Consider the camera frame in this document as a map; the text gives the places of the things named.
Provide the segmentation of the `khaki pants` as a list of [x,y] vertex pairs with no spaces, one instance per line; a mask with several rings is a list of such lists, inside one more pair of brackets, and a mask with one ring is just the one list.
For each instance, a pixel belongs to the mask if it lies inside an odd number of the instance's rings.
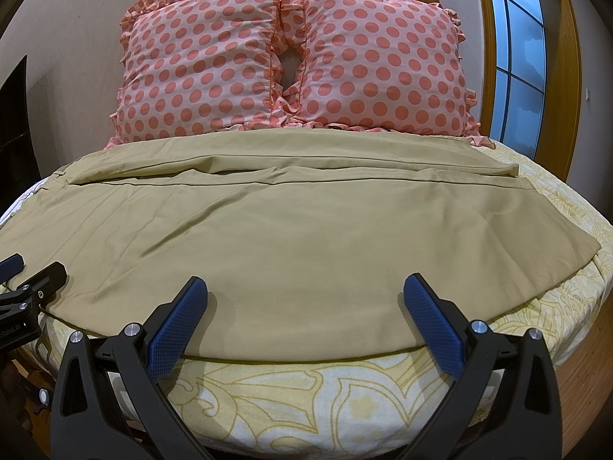
[[330,129],[133,142],[57,170],[2,225],[3,256],[53,262],[63,322],[111,335],[193,276],[213,309],[187,353],[321,361],[405,350],[420,273],[491,320],[588,265],[600,242],[513,163],[464,139]]

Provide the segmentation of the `dark bedside cabinet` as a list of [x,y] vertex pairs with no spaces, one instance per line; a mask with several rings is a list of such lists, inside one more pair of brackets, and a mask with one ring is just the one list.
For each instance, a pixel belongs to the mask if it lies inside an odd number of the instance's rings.
[[26,72],[27,56],[24,56],[1,86],[2,212],[41,178],[29,128]]

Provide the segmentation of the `yellow patterned bed sheet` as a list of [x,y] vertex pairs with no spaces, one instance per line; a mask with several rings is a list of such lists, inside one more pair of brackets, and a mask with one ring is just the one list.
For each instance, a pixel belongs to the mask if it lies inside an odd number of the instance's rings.
[[[515,164],[520,176],[558,211],[600,242],[594,259],[574,276],[488,320],[507,334],[520,334],[532,325],[540,328],[553,359],[561,362],[585,337],[611,291],[611,224],[581,195],[526,157],[509,148],[477,150]],[[1,228],[45,181],[2,216]],[[50,307],[36,350],[57,368],[67,332],[79,327],[56,318]],[[192,357],[186,348],[184,360],[163,381],[163,388],[205,444],[277,458],[349,459],[368,458],[413,439],[450,383],[421,342],[392,353],[282,362]]]

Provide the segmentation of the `left polka dot pillow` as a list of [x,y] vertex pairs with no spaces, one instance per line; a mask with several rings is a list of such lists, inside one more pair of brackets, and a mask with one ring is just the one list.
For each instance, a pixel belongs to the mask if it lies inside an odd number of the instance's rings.
[[295,0],[139,0],[121,19],[107,145],[291,126],[280,56]]

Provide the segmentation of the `polka dot pillow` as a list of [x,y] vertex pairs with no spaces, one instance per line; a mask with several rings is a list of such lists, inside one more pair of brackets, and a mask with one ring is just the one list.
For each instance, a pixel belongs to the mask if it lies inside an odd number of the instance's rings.
[[393,131],[491,146],[470,110],[457,13],[419,0],[280,0],[280,39],[300,56],[285,127]]
[[295,0],[139,0],[121,19],[107,145],[291,126],[280,56]]

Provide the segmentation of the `blue glass window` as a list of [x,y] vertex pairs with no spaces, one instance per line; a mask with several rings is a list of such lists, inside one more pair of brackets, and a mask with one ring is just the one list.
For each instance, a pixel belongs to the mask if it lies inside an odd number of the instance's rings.
[[496,90],[490,137],[534,158],[546,92],[546,28],[540,0],[492,0]]

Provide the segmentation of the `right polka dot pillow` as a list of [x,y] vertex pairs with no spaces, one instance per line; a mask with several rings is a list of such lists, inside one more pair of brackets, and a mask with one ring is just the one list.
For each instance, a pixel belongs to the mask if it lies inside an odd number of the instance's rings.
[[491,146],[470,110],[457,13],[419,0],[280,0],[280,39],[300,56],[285,127],[393,131]]

